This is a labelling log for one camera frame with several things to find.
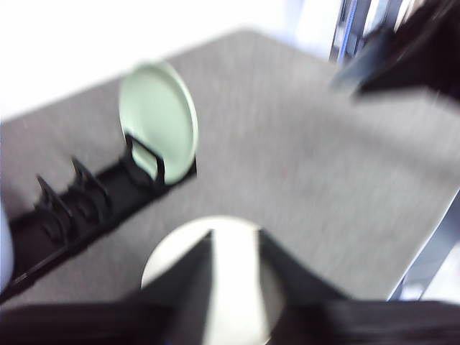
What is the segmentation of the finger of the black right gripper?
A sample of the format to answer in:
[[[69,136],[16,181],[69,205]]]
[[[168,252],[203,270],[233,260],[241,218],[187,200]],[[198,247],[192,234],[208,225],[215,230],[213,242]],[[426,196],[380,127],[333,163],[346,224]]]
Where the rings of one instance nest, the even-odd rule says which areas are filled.
[[[364,40],[362,49],[342,65],[331,81],[334,89],[359,88],[388,59],[391,53],[392,30],[378,27]]]
[[[443,30],[395,32],[378,54],[382,59],[359,83],[360,93],[426,87],[448,93],[448,37]]]

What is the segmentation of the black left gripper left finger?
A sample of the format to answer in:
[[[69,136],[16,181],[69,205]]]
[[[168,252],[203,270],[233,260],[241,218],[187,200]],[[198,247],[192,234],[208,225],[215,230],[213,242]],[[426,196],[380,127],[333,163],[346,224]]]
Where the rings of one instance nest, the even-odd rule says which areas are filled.
[[[121,300],[1,311],[2,344],[199,344],[211,294],[212,236]]]

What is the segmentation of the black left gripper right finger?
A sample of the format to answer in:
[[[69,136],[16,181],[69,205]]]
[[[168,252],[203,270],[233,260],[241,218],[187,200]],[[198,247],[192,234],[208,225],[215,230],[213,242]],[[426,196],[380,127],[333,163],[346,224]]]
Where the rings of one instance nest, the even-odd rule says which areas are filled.
[[[259,252],[285,297],[270,344],[459,343],[457,304],[353,299],[302,266],[265,229]]]

